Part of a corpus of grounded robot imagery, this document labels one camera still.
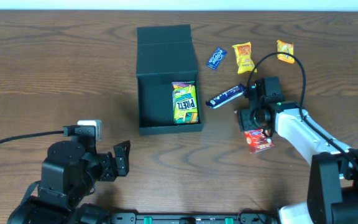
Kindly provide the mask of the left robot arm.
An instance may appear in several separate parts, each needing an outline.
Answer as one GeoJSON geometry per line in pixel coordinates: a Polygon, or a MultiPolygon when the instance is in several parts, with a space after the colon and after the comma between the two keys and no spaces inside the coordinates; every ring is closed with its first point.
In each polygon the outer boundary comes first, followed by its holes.
{"type": "Polygon", "coordinates": [[[110,223],[111,215],[81,201],[93,194],[96,182],[113,182],[129,173],[130,141],[106,154],[94,141],[52,144],[42,163],[41,179],[31,184],[8,218],[9,223],[110,223]]]}

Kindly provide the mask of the red Hello Panda box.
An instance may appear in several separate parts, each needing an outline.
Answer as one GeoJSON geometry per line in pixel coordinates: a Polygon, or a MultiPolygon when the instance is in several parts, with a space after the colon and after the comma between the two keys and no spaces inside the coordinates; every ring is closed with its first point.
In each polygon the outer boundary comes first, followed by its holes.
{"type": "Polygon", "coordinates": [[[263,129],[245,131],[244,136],[249,147],[249,153],[254,154],[274,147],[270,137],[264,134],[263,129]]]}

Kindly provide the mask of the dark blue Oreo packet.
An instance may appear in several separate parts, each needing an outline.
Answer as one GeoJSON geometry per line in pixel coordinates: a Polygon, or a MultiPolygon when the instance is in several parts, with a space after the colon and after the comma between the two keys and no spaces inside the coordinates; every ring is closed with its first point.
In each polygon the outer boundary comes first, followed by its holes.
{"type": "Polygon", "coordinates": [[[243,84],[238,84],[219,95],[215,96],[214,98],[206,101],[206,106],[211,109],[219,108],[220,106],[226,104],[227,102],[242,96],[247,93],[247,88],[243,84]]]}

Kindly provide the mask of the green Pretz snack box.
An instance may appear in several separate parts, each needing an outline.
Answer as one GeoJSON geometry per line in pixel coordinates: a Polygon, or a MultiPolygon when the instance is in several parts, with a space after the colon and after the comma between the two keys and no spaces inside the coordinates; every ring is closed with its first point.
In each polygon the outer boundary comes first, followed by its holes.
{"type": "Polygon", "coordinates": [[[199,122],[195,81],[172,82],[173,122],[192,124],[199,122]]]}

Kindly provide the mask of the black gift box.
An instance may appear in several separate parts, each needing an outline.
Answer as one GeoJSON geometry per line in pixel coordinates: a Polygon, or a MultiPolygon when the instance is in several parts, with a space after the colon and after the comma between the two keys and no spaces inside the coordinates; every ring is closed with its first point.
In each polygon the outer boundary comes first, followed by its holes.
{"type": "Polygon", "coordinates": [[[191,26],[137,28],[136,77],[141,135],[199,132],[203,129],[198,62],[191,26]],[[173,82],[193,82],[197,123],[174,122],[173,82]]]}

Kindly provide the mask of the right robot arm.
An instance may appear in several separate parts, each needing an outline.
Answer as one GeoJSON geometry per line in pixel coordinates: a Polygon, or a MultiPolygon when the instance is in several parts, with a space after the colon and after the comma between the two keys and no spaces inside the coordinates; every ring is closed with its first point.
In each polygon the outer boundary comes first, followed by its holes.
{"type": "Polygon", "coordinates": [[[280,222],[358,223],[358,149],[330,135],[277,87],[254,85],[242,95],[249,108],[238,112],[240,127],[279,135],[310,165],[306,201],[280,208],[280,222]]]}

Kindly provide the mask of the yellow sandwich cracker packet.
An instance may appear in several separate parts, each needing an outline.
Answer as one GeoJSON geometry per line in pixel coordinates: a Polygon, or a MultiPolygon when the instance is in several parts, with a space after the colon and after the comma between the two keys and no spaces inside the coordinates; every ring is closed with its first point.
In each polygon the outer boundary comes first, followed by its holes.
{"type": "Polygon", "coordinates": [[[237,73],[242,74],[251,72],[255,68],[254,61],[251,59],[252,44],[246,42],[244,44],[233,45],[234,53],[236,55],[236,63],[238,66],[237,73]]]}

